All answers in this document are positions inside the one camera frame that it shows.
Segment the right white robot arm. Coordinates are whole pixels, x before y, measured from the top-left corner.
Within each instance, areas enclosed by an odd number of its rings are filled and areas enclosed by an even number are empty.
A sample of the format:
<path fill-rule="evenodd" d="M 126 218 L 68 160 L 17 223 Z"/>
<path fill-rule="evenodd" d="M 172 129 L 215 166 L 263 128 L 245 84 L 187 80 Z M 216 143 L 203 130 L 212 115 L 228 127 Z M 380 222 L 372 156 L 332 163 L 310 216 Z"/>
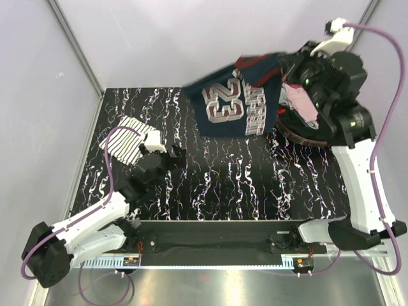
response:
<path fill-rule="evenodd" d="M 370 157 L 378 137 L 370 112 L 357 101 L 367 72 L 361 58 L 351 52 L 316 50 L 308 41 L 293 54 L 281 57 L 285 81 L 301 85 L 317 110 L 318 129 L 303 124 L 288 107 L 280 109 L 276 127 L 292 142 L 312 147 L 330 146 L 339 164 L 349 200 L 350 214 L 334 219 L 302 222 L 289 237 L 295 252 L 312 243 L 334 244 L 342 251 L 367 250 L 389 238 L 407 233 L 405 222 L 395 219 L 382 183 L 372 187 Z"/>

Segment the black white striped tank top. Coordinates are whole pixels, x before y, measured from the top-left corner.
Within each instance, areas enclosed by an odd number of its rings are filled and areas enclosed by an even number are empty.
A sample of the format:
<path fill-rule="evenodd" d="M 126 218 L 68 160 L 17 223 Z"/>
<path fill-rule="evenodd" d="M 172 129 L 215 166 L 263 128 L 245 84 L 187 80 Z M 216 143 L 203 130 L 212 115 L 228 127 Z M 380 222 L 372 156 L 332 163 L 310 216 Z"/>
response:
<path fill-rule="evenodd" d="M 116 130 L 109 139 L 108 154 L 122 164 L 133 166 L 142 157 L 139 149 L 140 144 L 145 141 L 149 131 L 155 131 L 156 129 L 134 117 L 128 116 L 121 118 L 119 126 L 131 128 L 138 134 L 127 129 Z"/>

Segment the navy tank top red trim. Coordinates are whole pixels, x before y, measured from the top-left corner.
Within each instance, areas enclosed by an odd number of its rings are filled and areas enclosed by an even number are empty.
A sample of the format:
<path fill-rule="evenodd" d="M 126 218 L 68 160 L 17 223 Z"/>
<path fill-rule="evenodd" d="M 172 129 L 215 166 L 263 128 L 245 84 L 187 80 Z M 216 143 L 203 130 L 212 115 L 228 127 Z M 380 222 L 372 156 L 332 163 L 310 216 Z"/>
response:
<path fill-rule="evenodd" d="M 200 136 L 240 138 L 269 132 L 279 108 L 281 55 L 239 57 L 184 86 Z"/>

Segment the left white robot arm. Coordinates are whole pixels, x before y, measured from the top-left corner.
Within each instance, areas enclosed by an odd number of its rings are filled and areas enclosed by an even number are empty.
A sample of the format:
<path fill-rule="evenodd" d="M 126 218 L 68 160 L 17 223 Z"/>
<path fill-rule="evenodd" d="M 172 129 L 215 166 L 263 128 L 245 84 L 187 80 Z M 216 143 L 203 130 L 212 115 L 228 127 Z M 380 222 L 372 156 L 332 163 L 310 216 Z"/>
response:
<path fill-rule="evenodd" d="M 171 152 L 143 149 L 134 171 L 107 197 L 61 222 L 35 225 L 22 252 L 23 278 L 50 288 L 94 256 L 133 251 L 138 243 L 137 227 L 127 218 L 153 199 L 170 171 L 186 165 L 186 150 L 178 145 L 171 147 Z"/>

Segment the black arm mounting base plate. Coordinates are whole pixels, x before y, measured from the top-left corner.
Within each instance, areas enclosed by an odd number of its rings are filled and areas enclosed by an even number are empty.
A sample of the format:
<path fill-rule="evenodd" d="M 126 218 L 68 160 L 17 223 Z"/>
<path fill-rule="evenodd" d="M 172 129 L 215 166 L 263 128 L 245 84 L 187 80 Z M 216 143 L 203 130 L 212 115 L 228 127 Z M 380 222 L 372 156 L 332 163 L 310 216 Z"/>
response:
<path fill-rule="evenodd" d="M 141 253 L 143 266 L 272 266 L 283 254 L 306 254 L 298 221 L 145 221 L 124 219 L 67 248 L 71 266 L 103 253 Z"/>

